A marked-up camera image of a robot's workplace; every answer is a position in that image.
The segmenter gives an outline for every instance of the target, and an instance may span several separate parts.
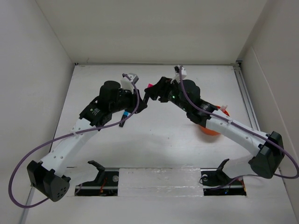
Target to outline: purple hose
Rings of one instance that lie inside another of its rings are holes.
[[[124,77],[126,77],[128,80],[131,81],[131,79],[129,78],[129,76],[127,74],[122,74]],[[104,129],[104,128],[108,128],[108,127],[113,127],[115,125],[118,125],[126,120],[128,120],[130,117],[133,116],[133,114],[136,113],[137,109],[138,109],[138,106],[139,106],[139,102],[140,102],[140,99],[139,99],[139,95],[138,95],[138,89],[137,87],[135,86],[135,84],[133,82],[131,82],[131,84],[133,85],[134,89],[135,89],[135,92],[136,92],[136,95],[137,95],[137,104],[136,104],[136,107],[135,109],[133,110],[133,112],[127,116],[126,118],[116,122],[116,123],[113,123],[113,124],[110,124],[110,125],[107,125],[107,126],[101,126],[101,127],[95,127],[95,128],[90,128],[90,129],[86,129],[86,130],[82,130],[82,131],[79,131],[79,132],[76,132],[76,134],[80,134],[80,133],[85,133],[85,132],[91,132],[91,131],[95,131],[95,130],[101,130],[101,129]],[[8,195],[10,197],[10,200],[17,206],[23,208],[23,209],[30,209],[30,208],[33,208],[33,207],[36,207],[38,205],[40,205],[41,203],[45,202],[48,200],[48,198],[45,198],[43,199],[42,201],[36,203],[36,204],[33,204],[33,205],[24,205],[24,204],[21,204],[19,203],[13,196],[13,192],[12,192],[12,185],[13,185],[13,180],[14,180],[14,176],[16,174],[16,172],[18,171],[18,169],[20,168],[21,164],[31,155],[33,154],[34,152],[36,152],[37,150],[41,149],[42,147],[48,145],[48,144],[51,144],[55,141],[58,141],[58,140],[61,140],[61,139],[64,139],[64,138],[68,138],[68,137],[71,137],[73,136],[74,134],[73,133],[70,133],[70,134],[66,134],[66,135],[63,135],[63,136],[60,136],[58,138],[55,138],[55,139],[52,139],[50,141],[47,141],[43,144],[41,144],[40,146],[34,148],[33,150],[31,150],[30,152],[28,152],[22,159],[21,161],[17,164],[17,166],[14,168],[13,170],[13,173],[11,174],[10,176],[10,179],[9,179],[9,183],[8,183]]]
[[[185,98],[186,98],[187,101],[191,104],[191,106],[193,106],[195,109],[199,110],[200,112],[203,112],[203,113],[208,114],[208,115],[215,116],[215,117],[217,117],[217,118],[220,118],[220,119],[222,119],[222,120],[228,122],[229,119],[224,118],[224,117],[222,117],[222,116],[219,116],[218,114],[213,114],[213,113],[207,112],[207,111],[205,111],[205,110],[199,108],[198,106],[196,106],[196,105],[189,99],[189,97],[188,97],[188,95],[187,95],[187,93],[186,93],[186,90],[185,90],[185,88],[184,88],[184,85],[183,85],[182,68],[183,68],[183,66],[181,65],[181,66],[179,67],[179,79],[180,79],[180,85],[181,85],[181,87],[182,87],[182,91],[183,91],[183,94],[184,94]],[[252,134],[252,135],[254,135],[254,136],[256,136],[256,137],[258,137],[258,138],[260,138],[260,139],[262,139],[262,140],[264,140],[264,141],[266,141],[266,142],[268,142],[268,143],[270,143],[271,145],[273,145],[273,146],[275,146],[276,148],[278,148],[278,149],[279,149],[282,153],[284,153],[287,157],[289,157],[289,159],[292,161],[292,163],[294,164],[294,166],[295,166],[295,168],[296,168],[296,170],[297,170],[297,174],[296,174],[295,176],[284,176],[284,175],[274,174],[275,176],[282,177],[282,178],[285,178],[285,179],[296,179],[296,178],[299,177],[299,166],[298,166],[297,162],[296,162],[295,159],[294,159],[294,158],[293,158],[287,151],[285,151],[281,146],[277,145],[276,143],[270,141],[269,139],[267,139],[267,138],[265,138],[265,137],[263,137],[263,136],[261,136],[261,135],[255,133],[255,132],[252,132],[251,130],[248,130],[248,129],[246,129],[246,128],[244,128],[244,127],[242,127],[242,126],[236,124],[236,123],[233,122],[233,121],[231,122],[231,124],[234,125],[234,126],[236,126],[236,127],[238,127],[238,128],[240,128],[241,130],[243,130],[243,131],[245,131],[245,132],[247,132],[247,133],[250,133],[250,134]],[[220,188],[226,187],[226,186],[230,185],[232,182],[234,182],[235,180],[237,180],[237,179],[239,179],[240,177],[243,177],[243,176],[258,176],[258,175],[249,174],[249,175],[241,175],[241,176],[237,176],[237,177],[233,178],[233,180],[232,180],[231,182],[229,182],[228,184],[223,185],[223,186],[220,186],[220,187],[216,187],[216,188],[214,188],[214,189],[220,189]]]

